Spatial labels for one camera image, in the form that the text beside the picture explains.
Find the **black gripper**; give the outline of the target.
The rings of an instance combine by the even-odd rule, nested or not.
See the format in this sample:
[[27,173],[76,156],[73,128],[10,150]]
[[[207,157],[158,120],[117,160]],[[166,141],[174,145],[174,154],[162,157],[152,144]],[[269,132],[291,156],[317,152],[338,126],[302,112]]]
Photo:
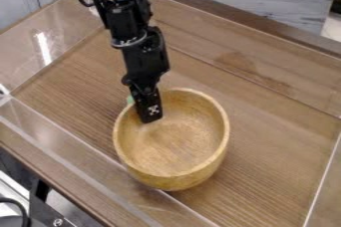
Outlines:
[[129,88],[140,121],[154,122],[163,117],[158,82],[171,68],[163,32],[148,26],[140,32],[112,29],[111,36],[112,47],[123,53],[123,84]]

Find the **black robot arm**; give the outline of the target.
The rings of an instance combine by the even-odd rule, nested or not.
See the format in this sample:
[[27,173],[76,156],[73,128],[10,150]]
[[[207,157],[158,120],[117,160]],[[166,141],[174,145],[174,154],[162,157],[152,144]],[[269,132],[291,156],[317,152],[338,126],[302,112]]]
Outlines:
[[80,0],[97,10],[111,45],[124,57],[128,86],[142,122],[163,117],[162,96],[158,88],[162,75],[171,69],[166,40],[159,27],[150,24],[154,12],[150,0]]

